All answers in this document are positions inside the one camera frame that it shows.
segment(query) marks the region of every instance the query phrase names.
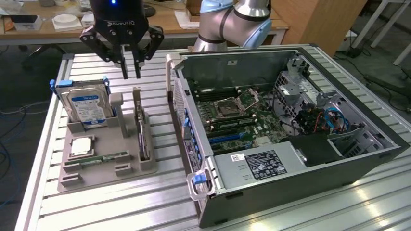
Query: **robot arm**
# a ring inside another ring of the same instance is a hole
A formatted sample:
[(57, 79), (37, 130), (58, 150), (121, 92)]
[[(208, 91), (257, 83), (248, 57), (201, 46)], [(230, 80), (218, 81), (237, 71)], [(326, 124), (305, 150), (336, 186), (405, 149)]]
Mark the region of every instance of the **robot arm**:
[[(128, 78), (128, 71), (121, 46), (129, 45), (136, 77), (140, 78), (144, 60), (150, 60), (164, 39), (162, 29), (148, 25), (142, 0), (90, 0), (89, 4), (94, 14), (94, 25), (82, 31), (81, 42), (105, 62), (111, 61), (120, 66), (124, 79)], [(146, 31), (150, 41), (141, 49), (137, 43)], [(101, 43), (97, 33), (111, 44), (111, 48)]]
[(200, 32), (193, 51), (226, 50), (229, 41), (245, 48), (258, 47), (270, 30), (270, 1), (202, 0)]

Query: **wooden cabinet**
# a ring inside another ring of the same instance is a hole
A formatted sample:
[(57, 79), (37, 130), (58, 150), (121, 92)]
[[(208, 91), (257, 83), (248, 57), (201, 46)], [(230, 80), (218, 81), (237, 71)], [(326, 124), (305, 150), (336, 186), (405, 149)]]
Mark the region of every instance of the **wooden cabinet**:
[(333, 55), (366, 0), (270, 0), (289, 25), (282, 44), (314, 43)]

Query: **blue hard drive label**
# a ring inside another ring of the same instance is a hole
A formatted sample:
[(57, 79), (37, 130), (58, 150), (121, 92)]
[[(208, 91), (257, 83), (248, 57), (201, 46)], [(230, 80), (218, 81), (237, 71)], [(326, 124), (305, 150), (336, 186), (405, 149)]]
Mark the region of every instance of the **blue hard drive label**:
[(98, 107), (99, 98), (97, 95), (73, 97), (70, 99), (79, 121), (93, 125), (105, 121), (103, 110)]
[(245, 156), (245, 161), (256, 180), (286, 173), (273, 150)]

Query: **aluminum extrusion table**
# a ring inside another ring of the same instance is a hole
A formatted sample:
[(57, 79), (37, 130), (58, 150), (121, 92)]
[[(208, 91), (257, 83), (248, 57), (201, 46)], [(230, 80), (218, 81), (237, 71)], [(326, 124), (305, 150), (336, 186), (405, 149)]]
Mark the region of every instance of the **aluminum extrusion table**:
[[(402, 139), (411, 142), (409, 123), (320, 49), (309, 46), (304, 48)], [(63, 56), (57, 80), (86, 79), (89, 76), (105, 75), (110, 81), (110, 91), (121, 92), (124, 95), (124, 113), (130, 113), (133, 108), (132, 87), (141, 88), (142, 107), (149, 113), (158, 171), (153, 175), (111, 185), (58, 193), (57, 177), (66, 113), (53, 96), (17, 219), (17, 231), (200, 230), (194, 205), (188, 196), (165, 98), (165, 54), (173, 51), (184, 50), (158, 51), (142, 67), (141, 79), (128, 80), (121, 79), (120, 69), (102, 62), (94, 54)], [(125, 55), (125, 59), (132, 69), (129, 54)], [(309, 77), (322, 90), (329, 87), (328, 82), (312, 69)], [(204, 230), (404, 230), (411, 227), (409, 179), (408, 149), (353, 184)]]

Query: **barcode label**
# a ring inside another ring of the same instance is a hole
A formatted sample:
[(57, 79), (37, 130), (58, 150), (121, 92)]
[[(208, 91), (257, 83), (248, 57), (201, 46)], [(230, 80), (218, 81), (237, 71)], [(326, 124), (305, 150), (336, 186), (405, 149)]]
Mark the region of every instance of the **barcode label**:
[(245, 158), (244, 158), (244, 153), (230, 155), (230, 159), (232, 159), (232, 162), (244, 160), (244, 159), (245, 159)]

